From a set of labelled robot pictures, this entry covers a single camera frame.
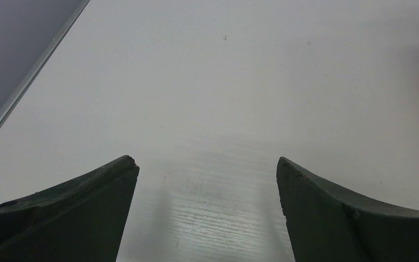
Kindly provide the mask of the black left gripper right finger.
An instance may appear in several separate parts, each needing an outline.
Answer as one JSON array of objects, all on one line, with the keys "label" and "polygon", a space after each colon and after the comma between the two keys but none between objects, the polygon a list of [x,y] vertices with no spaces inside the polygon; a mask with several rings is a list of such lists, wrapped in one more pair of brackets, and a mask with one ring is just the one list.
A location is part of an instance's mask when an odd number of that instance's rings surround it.
[{"label": "black left gripper right finger", "polygon": [[356,193],[285,157],[276,178],[296,261],[419,261],[419,210]]}]

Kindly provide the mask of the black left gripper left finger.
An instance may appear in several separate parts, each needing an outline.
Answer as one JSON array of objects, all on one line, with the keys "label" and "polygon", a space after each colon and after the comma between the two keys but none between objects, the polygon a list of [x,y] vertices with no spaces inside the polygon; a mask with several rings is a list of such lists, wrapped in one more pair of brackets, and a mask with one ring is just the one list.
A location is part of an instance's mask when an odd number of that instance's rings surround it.
[{"label": "black left gripper left finger", "polygon": [[0,204],[0,261],[115,261],[139,170],[121,156]]}]

